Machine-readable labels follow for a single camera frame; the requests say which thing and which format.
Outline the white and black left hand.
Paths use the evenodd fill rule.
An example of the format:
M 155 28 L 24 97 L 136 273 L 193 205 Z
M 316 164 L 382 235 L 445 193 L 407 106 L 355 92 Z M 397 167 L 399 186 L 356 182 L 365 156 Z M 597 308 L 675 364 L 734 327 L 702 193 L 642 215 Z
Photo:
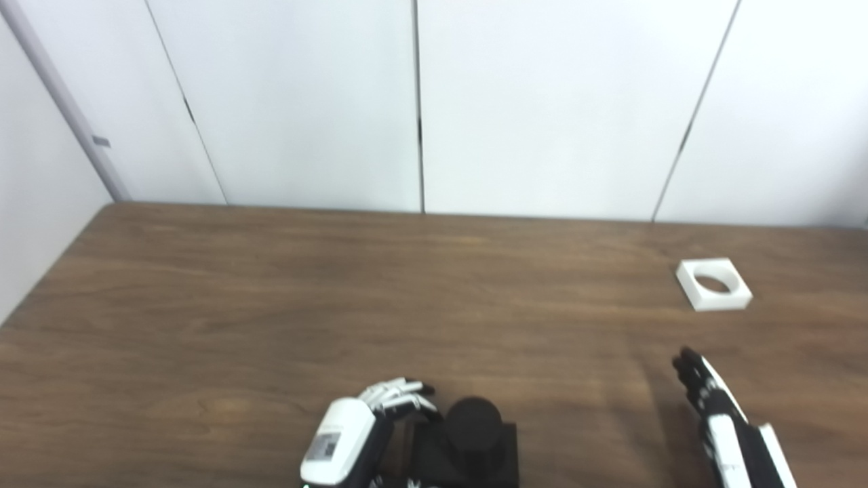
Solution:
M 379 381 L 329 404 L 300 464 L 301 487 L 387 487 L 382 457 L 396 424 L 415 414 L 439 422 L 436 389 L 406 377 Z

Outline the white and black right hand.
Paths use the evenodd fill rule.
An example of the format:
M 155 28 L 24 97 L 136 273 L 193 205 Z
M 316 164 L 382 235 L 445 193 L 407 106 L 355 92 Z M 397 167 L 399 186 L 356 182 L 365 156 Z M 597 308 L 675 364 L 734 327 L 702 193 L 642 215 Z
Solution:
M 718 487 L 797 485 L 772 424 L 752 424 L 703 355 L 684 346 L 672 366 L 698 415 L 698 435 Z

